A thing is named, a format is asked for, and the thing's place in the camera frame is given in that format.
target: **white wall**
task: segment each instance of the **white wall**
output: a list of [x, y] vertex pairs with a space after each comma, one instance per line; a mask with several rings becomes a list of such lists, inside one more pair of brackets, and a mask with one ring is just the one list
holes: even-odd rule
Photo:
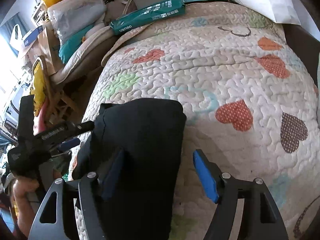
[[29, 29], [34, 29], [35, 26], [31, 22], [31, 16], [34, 12], [34, 7], [36, 6], [36, 0], [16, 0], [16, 2], [12, 5], [1, 25], [9, 20], [16, 13], [20, 13], [20, 16], [27, 24]]
[[292, 0], [292, 3], [301, 22], [301, 27], [320, 41], [320, 31], [302, 2], [300, 0]]

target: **black folded cloth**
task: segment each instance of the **black folded cloth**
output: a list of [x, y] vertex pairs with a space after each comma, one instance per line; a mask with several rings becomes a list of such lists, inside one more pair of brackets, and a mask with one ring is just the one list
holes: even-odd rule
[[97, 203], [108, 239], [168, 239], [185, 121], [181, 104], [172, 100], [141, 98], [100, 106], [72, 177], [99, 174], [114, 151], [125, 151], [112, 197]]

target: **blue rubber tip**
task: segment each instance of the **blue rubber tip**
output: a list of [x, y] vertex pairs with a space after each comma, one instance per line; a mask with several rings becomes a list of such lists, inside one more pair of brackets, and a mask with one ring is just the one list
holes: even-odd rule
[[211, 176], [210, 171], [208, 170], [207, 166], [205, 165], [204, 161], [197, 151], [194, 151], [193, 153], [193, 165], [196, 168], [196, 172], [207, 197], [217, 204], [219, 199], [219, 195], [217, 192], [217, 183]]

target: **metal bolt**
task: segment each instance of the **metal bolt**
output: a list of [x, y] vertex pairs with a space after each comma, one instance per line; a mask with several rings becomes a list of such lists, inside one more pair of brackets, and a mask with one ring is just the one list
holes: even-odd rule
[[222, 173], [222, 177], [225, 178], [225, 179], [230, 179], [231, 178], [231, 175], [227, 172], [224, 172]]
[[94, 171], [91, 171], [91, 172], [88, 173], [87, 177], [90, 178], [90, 179], [92, 179], [92, 178], [94, 178], [96, 175], [97, 175], [97, 174], [96, 174]]
[[62, 178], [58, 178], [58, 179], [56, 179], [54, 182], [55, 182], [55, 184], [61, 184], [62, 181], [63, 181]]
[[257, 184], [263, 184], [263, 180], [260, 179], [260, 178], [256, 178], [256, 183], [257, 183]]

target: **bed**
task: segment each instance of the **bed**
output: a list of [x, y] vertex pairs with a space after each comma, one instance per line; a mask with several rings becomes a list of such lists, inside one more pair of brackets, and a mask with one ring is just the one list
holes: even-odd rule
[[[214, 214], [193, 168], [197, 148], [238, 179], [262, 178], [289, 239], [303, 236], [320, 205], [318, 89], [282, 25], [240, 5], [194, 3], [121, 36], [102, 66], [83, 121], [101, 103], [137, 98], [177, 100], [187, 116], [169, 239], [203, 239]], [[230, 239], [241, 215], [239, 205]], [[86, 239], [78, 209], [76, 219]]]

